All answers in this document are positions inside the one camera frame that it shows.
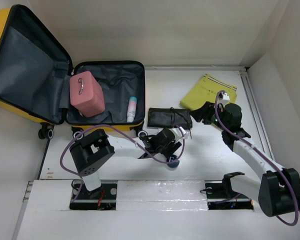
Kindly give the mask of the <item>white spray bottle blue text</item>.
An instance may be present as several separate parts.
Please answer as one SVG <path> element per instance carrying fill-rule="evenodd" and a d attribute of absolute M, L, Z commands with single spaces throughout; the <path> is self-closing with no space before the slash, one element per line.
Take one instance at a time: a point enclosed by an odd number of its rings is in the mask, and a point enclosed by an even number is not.
<path fill-rule="evenodd" d="M 190 137 L 190 131 L 189 130 L 185 130 L 183 127 L 178 126 L 176 128 L 176 135 L 178 139 L 185 139 L 187 140 Z"/>

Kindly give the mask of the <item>black drawstring pouch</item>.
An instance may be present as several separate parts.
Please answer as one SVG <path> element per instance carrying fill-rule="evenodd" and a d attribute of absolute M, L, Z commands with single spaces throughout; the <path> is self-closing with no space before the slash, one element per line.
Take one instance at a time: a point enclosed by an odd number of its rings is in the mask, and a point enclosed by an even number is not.
<path fill-rule="evenodd" d="M 150 128 L 176 128 L 182 127 L 190 130 L 193 122 L 190 116 L 190 110 L 181 108 L 149 108 L 147 117 L 147 126 Z"/>

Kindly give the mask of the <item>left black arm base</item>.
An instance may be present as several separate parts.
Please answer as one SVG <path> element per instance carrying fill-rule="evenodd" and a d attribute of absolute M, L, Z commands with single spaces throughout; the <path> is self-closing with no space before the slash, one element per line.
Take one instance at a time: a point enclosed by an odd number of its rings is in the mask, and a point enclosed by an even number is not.
<path fill-rule="evenodd" d="M 71 182 L 72 195 L 69 203 L 69 209 L 74 211 L 114 211 L 117 204 L 117 181 L 102 181 L 101 187 L 88 191 L 83 184 L 81 190 L 81 181 L 74 179 Z"/>

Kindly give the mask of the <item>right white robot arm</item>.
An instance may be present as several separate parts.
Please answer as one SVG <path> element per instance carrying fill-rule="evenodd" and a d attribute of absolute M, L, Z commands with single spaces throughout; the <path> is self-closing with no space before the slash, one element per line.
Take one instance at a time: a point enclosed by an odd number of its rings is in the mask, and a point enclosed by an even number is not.
<path fill-rule="evenodd" d="M 241 107 L 234 103 L 223 105 L 207 101 L 201 108 L 191 111 L 190 115 L 198 123 L 219 127 L 223 142 L 259 178 L 253 180 L 239 171 L 225 174 L 220 191 L 226 201 L 244 195 L 256 201 L 268 217 L 294 212 L 295 220 L 291 226 L 296 225 L 300 212 L 300 175 L 294 168 L 285 168 L 273 161 L 249 142 L 251 136 L 241 127 Z"/>

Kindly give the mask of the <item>yellow hard-shell suitcase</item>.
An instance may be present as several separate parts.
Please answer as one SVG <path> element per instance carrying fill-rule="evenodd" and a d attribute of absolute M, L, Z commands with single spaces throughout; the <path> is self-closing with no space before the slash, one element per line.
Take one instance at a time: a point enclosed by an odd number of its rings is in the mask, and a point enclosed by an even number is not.
<path fill-rule="evenodd" d="M 87 118 L 71 105 L 70 78 L 89 71 L 100 84 L 105 110 Z M 0 10 L 0 107 L 41 125 L 40 139 L 50 139 L 53 126 L 67 123 L 73 135 L 99 124 L 110 131 L 142 130 L 146 115 L 146 77 L 133 60 L 72 59 L 53 34 L 26 6 Z M 133 122 L 127 122 L 130 97 L 137 98 Z"/>

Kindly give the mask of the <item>round silver tin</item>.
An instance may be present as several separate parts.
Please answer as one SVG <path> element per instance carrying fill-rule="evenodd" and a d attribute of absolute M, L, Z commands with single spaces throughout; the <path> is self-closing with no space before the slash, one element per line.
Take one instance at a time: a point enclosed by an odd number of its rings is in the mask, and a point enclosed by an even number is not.
<path fill-rule="evenodd" d="M 171 155 L 167 160 L 167 166 L 170 168 L 170 169 L 175 169 L 179 166 L 180 164 L 180 161 L 177 160 L 177 156 L 176 155 Z"/>

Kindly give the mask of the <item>yellow-green shorts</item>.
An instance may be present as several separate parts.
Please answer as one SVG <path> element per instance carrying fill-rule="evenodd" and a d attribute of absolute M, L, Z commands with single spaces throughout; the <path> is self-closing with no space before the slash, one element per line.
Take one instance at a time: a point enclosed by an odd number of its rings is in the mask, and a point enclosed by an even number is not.
<path fill-rule="evenodd" d="M 237 99 L 237 89 L 235 85 L 222 82 L 210 74 L 205 74 L 194 87 L 180 101 L 180 106 L 188 110 L 197 110 L 205 102 L 214 103 L 217 93 L 224 90 L 228 95 L 231 103 Z"/>

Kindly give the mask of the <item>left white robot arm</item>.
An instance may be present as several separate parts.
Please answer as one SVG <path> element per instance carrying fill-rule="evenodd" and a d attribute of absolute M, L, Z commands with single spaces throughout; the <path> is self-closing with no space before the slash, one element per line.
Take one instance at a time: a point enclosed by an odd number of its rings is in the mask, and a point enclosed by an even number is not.
<path fill-rule="evenodd" d="M 140 131 L 138 137 L 127 135 L 114 137 L 107 135 L 103 129 L 79 137 L 69 147 L 71 157 L 81 178 L 82 188 L 90 198 L 101 194 L 102 183 L 98 170 L 112 157 L 153 159 L 163 164 L 178 161 L 176 151 L 185 146 L 188 133 L 182 127 L 163 128 L 157 134 L 148 135 Z"/>

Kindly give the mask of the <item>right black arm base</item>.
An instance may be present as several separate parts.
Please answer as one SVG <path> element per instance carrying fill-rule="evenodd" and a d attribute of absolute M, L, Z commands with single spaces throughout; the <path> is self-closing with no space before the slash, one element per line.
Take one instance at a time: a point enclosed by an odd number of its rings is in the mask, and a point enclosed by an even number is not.
<path fill-rule="evenodd" d="M 222 180 L 206 180 L 201 194 L 206 195 L 208 210 L 253 210 L 253 201 L 232 189 L 231 178 L 244 176 L 243 172 L 231 172 Z"/>

